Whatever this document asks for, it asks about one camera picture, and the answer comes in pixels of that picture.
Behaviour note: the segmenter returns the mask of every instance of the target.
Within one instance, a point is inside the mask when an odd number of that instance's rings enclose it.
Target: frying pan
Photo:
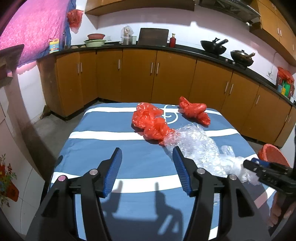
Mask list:
[[[218,40],[220,39],[215,38],[215,40],[213,40],[212,42],[203,40],[203,41],[200,41],[200,43],[205,51],[216,54],[216,55],[220,55],[226,51],[226,48],[222,46],[222,44],[227,43],[228,40],[225,39],[220,43],[216,43]]]

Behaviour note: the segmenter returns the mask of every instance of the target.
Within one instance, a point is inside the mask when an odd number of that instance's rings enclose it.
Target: blue cloth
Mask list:
[[[99,104],[96,107],[136,107],[137,103]],[[205,131],[234,129],[233,126],[218,112],[209,113],[211,125]],[[131,125],[133,112],[99,112],[86,113],[74,132],[108,131],[108,132],[138,132]],[[166,113],[166,121],[170,128],[180,128],[191,121],[181,113]],[[223,145],[232,146],[236,156],[248,157],[255,152],[240,134],[212,137],[220,148]],[[102,160],[109,159],[116,147],[122,149],[123,159],[119,169],[118,179],[151,178],[176,175],[176,169],[165,148],[154,141],[146,140],[98,140],[98,139],[68,139],[61,151],[63,160],[55,168],[62,172],[82,176],[92,168],[97,168]],[[267,186],[244,186],[256,200],[264,193]],[[76,195],[76,218],[79,237],[86,239],[81,213],[80,196]],[[181,241],[185,235],[194,198],[190,198],[181,187],[162,191],[141,193],[112,192],[101,199],[105,220],[114,241],[151,241],[176,240]],[[267,203],[260,207],[264,219],[269,214]],[[214,206],[212,228],[217,227],[219,217],[219,202]]]

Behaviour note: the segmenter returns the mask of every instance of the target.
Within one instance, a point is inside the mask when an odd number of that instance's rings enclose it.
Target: crumpled red plastic bag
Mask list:
[[[211,119],[205,113],[206,104],[190,103],[185,97],[181,96],[179,99],[179,106],[184,110],[184,114],[188,118],[195,118],[200,124],[209,126]]]
[[[74,33],[78,33],[83,13],[84,11],[78,9],[72,9],[70,12],[67,13],[70,28]]]
[[[137,110],[133,113],[132,124],[144,129],[144,136],[150,140],[159,140],[163,145],[163,139],[174,129],[169,128],[165,119],[159,117],[163,115],[163,110],[156,106],[142,102],[137,105]]]

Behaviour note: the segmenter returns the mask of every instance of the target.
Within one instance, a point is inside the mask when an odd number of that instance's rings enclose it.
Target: black countertop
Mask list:
[[[184,45],[176,45],[175,48],[170,48],[170,47],[160,47],[160,46],[121,45],[118,42],[113,42],[112,44],[106,43],[105,45],[103,45],[101,47],[83,47],[83,48],[80,47],[80,48],[62,50],[62,51],[51,53],[41,59],[47,58],[48,56],[68,54],[68,53],[79,52],[79,51],[118,49],[118,48],[140,48],[140,49],[163,50],[163,51],[168,51],[168,52],[173,52],[173,53],[186,54],[186,55],[194,56],[197,58],[209,60],[209,61],[212,61],[217,64],[221,64],[225,67],[233,69],[233,70],[249,77],[250,79],[264,85],[268,89],[270,89],[273,92],[275,92],[276,94],[278,94],[278,96],[280,96],[282,99],[284,99],[289,105],[296,108],[295,104],[293,104],[287,97],[283,96],[282,94],[280,94],[277,91],[276,86],[272,82],[270,82],[268,79],[264,78],[262,75],[256,73],[255,71],[253,71],[249,68],[244,68],[244,67],[240,66],[239,64],[233,64],[232,59],[227,59],[222,56],[216,56],[216,55],[208,53],[204,50],[193,48],[193,47],[188,47],[188,46],[184,46]]]

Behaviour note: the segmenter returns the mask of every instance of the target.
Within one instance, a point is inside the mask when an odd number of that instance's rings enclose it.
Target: wooden shelf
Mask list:
[[[95,16],[122,10],[165,7],[194,11],[194,0],[88,0],[85,13]]]

